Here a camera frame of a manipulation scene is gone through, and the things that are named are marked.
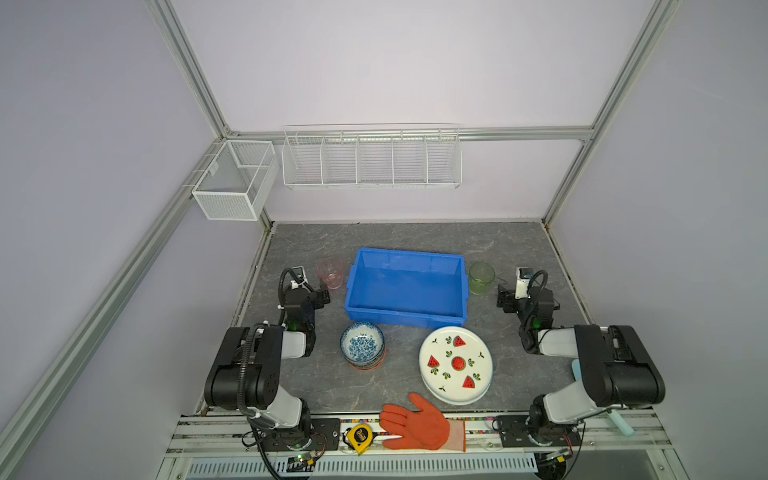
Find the white watermelon pattern plate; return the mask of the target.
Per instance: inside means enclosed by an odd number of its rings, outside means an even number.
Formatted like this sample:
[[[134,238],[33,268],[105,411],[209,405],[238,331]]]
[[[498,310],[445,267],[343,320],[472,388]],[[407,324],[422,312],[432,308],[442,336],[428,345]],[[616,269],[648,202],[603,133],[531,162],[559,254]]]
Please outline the white watermelon pattern plate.
[[[432,331],[423,341],[418,356],[421,376],[430,372],[472,375],[483,378],[490,386],[493,360],[486,343],[474,332],[460,327],[444,327]]]

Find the cream floral plate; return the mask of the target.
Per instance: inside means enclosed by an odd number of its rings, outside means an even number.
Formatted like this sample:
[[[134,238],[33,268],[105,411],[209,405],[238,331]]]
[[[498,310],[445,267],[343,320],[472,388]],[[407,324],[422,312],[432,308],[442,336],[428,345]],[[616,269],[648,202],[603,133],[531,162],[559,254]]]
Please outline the cream floral plate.
[[[466,374],[451,374],[445,378],[440,372],[427,372],[421,376],[427,390],[444,403],[465,406],[480,400],[490,388],[483,378]]]

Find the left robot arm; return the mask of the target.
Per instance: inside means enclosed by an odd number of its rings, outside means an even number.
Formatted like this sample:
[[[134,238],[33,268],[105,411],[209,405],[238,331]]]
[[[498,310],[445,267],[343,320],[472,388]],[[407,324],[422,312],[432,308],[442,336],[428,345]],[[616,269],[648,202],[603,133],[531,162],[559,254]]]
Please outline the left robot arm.
[[[313,434],[307,402],[280,385],[284,359],[305,358],[317,338],[315,312],[330,303],[326,287],[288,289],[279,294],[276,325],[231,327],[221,342],[204,386],[210,407],[238,411],[256,436],[303,446]]]

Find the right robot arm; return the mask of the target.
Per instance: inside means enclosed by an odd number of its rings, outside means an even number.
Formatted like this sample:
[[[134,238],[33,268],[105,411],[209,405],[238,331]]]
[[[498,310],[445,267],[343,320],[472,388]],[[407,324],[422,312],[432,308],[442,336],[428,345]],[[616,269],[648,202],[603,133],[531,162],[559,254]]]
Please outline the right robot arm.
[[[525,298],[499,287],[496,303],[518,317],[518,335],[527,353],[578,362],[579,374],[572,383],[533,400],[523,423],[533,443],[548,446],[567,437],[582,420],[664,400],[664,380],[633,327],[555,328],[551,313],[558,306],[546,287],[535,287]]]

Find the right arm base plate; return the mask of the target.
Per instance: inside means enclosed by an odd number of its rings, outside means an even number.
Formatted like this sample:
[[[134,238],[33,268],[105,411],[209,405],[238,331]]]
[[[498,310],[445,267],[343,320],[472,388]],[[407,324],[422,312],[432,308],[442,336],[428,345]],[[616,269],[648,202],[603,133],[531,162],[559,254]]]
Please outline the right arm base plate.
[[[577,425],[547,423],[535,426],[528,415],[499,415],[492,421],[503,447],[571,447],[582,444]]]

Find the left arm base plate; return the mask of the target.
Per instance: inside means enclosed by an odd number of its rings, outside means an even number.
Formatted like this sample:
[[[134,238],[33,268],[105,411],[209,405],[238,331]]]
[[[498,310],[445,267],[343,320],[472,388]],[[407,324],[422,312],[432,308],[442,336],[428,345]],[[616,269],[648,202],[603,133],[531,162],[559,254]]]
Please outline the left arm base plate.
[[[341,441],[341,420],[313,417],[308,429],[259,430],[255,440],[267,452],[336,451]]]

